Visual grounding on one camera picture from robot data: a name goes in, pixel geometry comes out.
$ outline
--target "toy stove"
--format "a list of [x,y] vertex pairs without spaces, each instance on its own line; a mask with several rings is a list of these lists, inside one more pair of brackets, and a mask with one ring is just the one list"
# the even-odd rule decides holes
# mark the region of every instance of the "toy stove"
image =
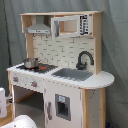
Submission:
[[18,65],[14,67],[14,71],[10,72],[11,84],[43,93],[44,79],[41,75],[55,68],[57,66],[42,63],[39,63],[36,68],[26,68],[24,65]]
[[39,63],[38,67],[35,67],[35,68],[26,68],[24,65],[21,65],[17,68],[21,70],[30,71],[30,72],[47,73],[51,71],[52,69],[57,68],[57,66]]

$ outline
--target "range hood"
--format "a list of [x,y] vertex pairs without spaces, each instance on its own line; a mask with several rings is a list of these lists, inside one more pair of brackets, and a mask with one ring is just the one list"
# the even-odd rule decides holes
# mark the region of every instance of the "range hood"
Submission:
[[44,16],[36,16],[36,24],[25,29],[25,33],[50,34],[51,29],[44,24]]

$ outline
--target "sink basin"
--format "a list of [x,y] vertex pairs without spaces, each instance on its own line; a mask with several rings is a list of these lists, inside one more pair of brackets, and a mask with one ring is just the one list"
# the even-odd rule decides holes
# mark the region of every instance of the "sink basin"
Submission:
[[76,69],[70,69],[70,68],[63,68],[59,71],[52,74],[55,77],[61,77],[65,79],[71,79],[75,81],[84,81],[90,76],[93,75],[92,72],[83,71],[83,70],[76,70]]

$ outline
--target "cabinet handle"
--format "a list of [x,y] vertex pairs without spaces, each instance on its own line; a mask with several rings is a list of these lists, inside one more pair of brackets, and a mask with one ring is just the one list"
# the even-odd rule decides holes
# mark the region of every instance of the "cabinet handle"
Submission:
[[55,26],[56,26],[56,33],[55,33],[55,37],[59,36],[59,22],[56,20],[54,21]]
[[50,115],[50,108],[51,108],[51,102],[48,102],[47,113],[48,113],[49,120],[52,119],[52,116]]

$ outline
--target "countertop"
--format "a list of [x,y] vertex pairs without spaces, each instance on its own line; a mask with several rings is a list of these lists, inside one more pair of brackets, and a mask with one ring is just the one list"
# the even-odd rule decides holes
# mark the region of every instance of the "countertop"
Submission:
[[65,84],[70,84],[71,86],[74,86],[74,87],[80,87],[80,88],[84,88],[84,89],[104,88],[104,87],[107,87],[107,86],[110,86],[111,84],[113,84],[114,79],[115,79],[112,74],[110,74],[108,72],[101,71],[97,75],[93,74],[92,76],[90,76],[88,79],[86,79],[84,81],[73,81],[73,80],[69,80],[69,79],[52,76],[52,73],[62,69],[63,67],[55,68],[45,74],[39,74],[39,73],[34,73],[34,72],[26,71],[26,70],[20,70],[20,69],[16,68],[21,65],[23,65],[23,63],[13,66],[11,68],[8,68],[7,71],[14,71],[17,73],[25,73],[28,75],[41,77],[46,80],[62,82]]

